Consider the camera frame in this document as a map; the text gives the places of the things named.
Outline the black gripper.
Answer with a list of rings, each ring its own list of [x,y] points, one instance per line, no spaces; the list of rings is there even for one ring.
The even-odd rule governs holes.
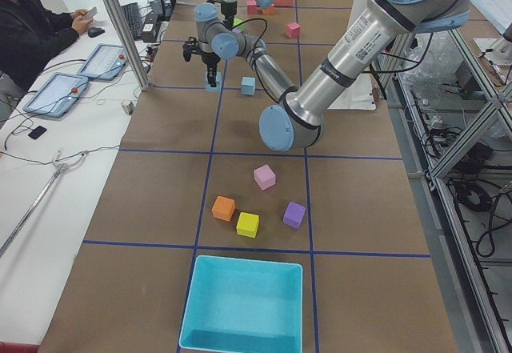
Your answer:
[[[234,18],[237,14],[237,2],[221,1],[221,13],[224,16],[223,23],[229,30],[234,28]]]
[[[205,85],[217,87],[217,69],[219,64],[219,57],[214,52],[201,53],[202,62],[206,65]]]

